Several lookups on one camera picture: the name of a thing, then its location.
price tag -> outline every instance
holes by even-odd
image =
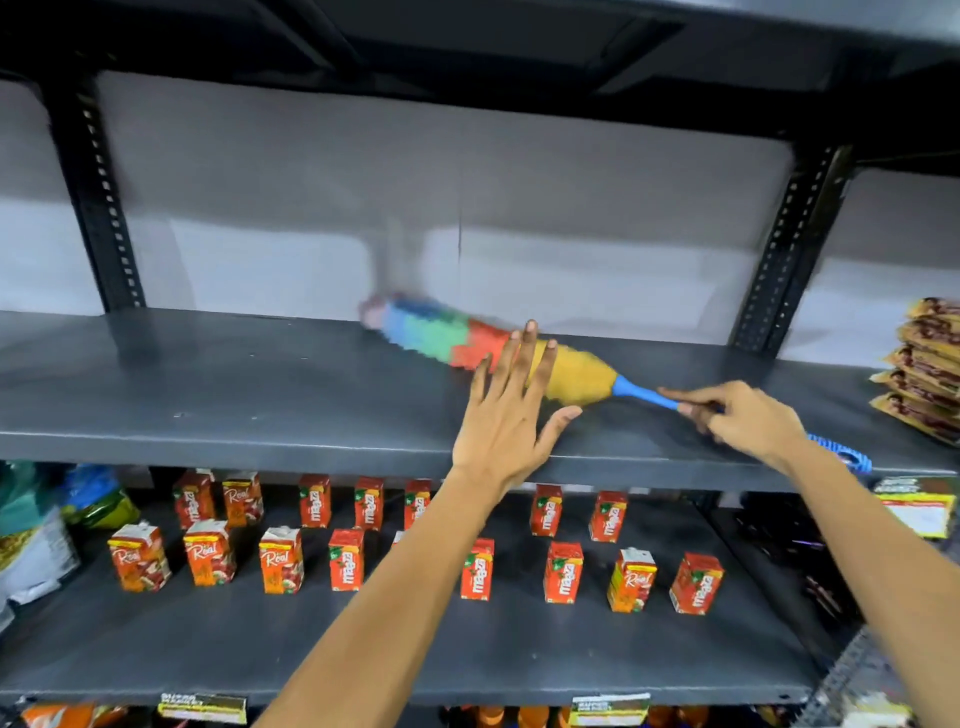
[[[570,725],[642,725],[649,710],[649,692],[575,697],[570,707]]]
[[[230,695],[199,695],[165,692],[156,711],[178,720],[210,720],[216,723],[247,725],[247,698]]]

juice box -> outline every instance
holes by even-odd
[[[300,478],[300,523],[304,528],[330,525],[329,475],[304,475]]]
[[[379,531],[383,524],[383,478],[360,477],[353,489],[354,528]]]
[[[226,521],[199,521],[183,534],[186,559],[198,587],[213,587],[233,580],[237,571]]]
[[[620,527],[626,515],[626,493],[600,491],[596,505],[593,506],[593,518],[590,519],[590,538],[593,541],[615,544],[620,538]]]
[[[723,567],[713,556],[685,553],[670,587],[673,608],[682,615],[705,615],[723,579]]]
[[[546,554],[546,573],[543,575],[543,598],[547,603],[575,602],[583,570],[584,552],[580,544],[551,543]]]
[[[410,530],[430,505],[430,481],[411,480],[403,493],[403,528]]]
[[[356,592],[363,576],[363,531],[337,528],[330,536],[330,586],[334,592]]]
[[[303,547],[300,529],[281,525],[268,528],[260,539],[263,591],[269,595],[296,594],[303,583]]]
[[[490,601],[493,581],[493,539],[477,539],[464,562],[460,579],[461,599]]]
[[[263,518],[260,476],[255,471],[247,471],[225,477],[224,504],[230,528],[260,523]]]
[[[146,522],[129,523],[107,541],[110,558],[126,592],[158,592],[170,579],[160,529]]]
[[[615,612],[639,612],[657,577],[657,564],[650,551],[621,548],[607,589],[607,601]]]
[[[187,471],[174,485],[174,506],[184,531],[197,521],[216,518],[210,491],[212,482],[213,478],[207,473]]]
[[[538,485],[530,509],[530,531],[534,536],[557,535],[560,514],[564,510],[564,491],[559,485]]]

right hand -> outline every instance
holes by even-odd
[[[792,407],[746,382],[729,381],[690,392],[664,387],[658,391],[677,400],[677,411],[693,420],[702,433],[711,433],[717,442],[746,452],[781,473],[787,474],[790,454],[808,442]]]

shelf board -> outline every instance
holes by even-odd
[[[338,494],[334,525],[346,526],[351,493]],[[297,495],[289,487],[268,491],[267,521],[296,522]],[[558,538],[584,546],[584,574],[576,604],[548,605],[542,575],[549,542],[530,535],[530,497],[507,495],[483,534],[496,544],[491,601],[463,600],[456,590],[412,703],[563,705],[574,695],[649,691],[656,703],[720,705],[799,703],[810,695],[817,675],[800,642],[686,502],[631,502],[620,545],[650,549],[660,571],[644,612],[611,612],[606,588],[618,546],[589,540],[592,503],[564,502]],[[388,498],[384,532],[368,535],[368,575],[401,510],[402,497]],[[163,529],[176,562],[172,507],[145,513]],[[277,596],[263,594],[249,558],[224,587],[196,588],[181,567],[159,593],[127,594],[105,537],[94,537],[83,547],[81,572],[20,610],[4,635],[0,701],[32,695],[149,705],[161,692],[215,692],[266,704],[351,598],[330,591],[328,538],[327,529],[305,533],[304,585],[297,595]],[[676,614],[667,593],[685,550],[714,554],[727,570],[704,617]]]
[[[955,450],[876,412],[863,369],[727,347],[560,337],[640,385],[742,378],[876,471],[954,473]],[[441,478],[469,376],[358,324],[142,309],[0,313],[0,457]],[[587,409],[535,474],[596,488],[789,491],[785,478],[636,400]]]

blue plastic item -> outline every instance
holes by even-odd
[[[638,400],[648,401],[651,404],[658,404],[661,407],[675,411],[680,404],[677,401],[670,400],[667,397],[654,392],[652,389],[638,387],[623,376],[618,376],[616,378],[616,381],[613,383],[612,393],[614,397],[635,397]],[[839,443],[835,443],[832,440],[828,440],[826,437],[811,435],[809,433],[807,433],[806,436],[821,447],[828,449],[830,452],[835,452],[837,457],[843,460],[853,473],[866,475],[874,468],[873,462],[871,462],[870,458],[864,455],[862,452],[840,445]]]

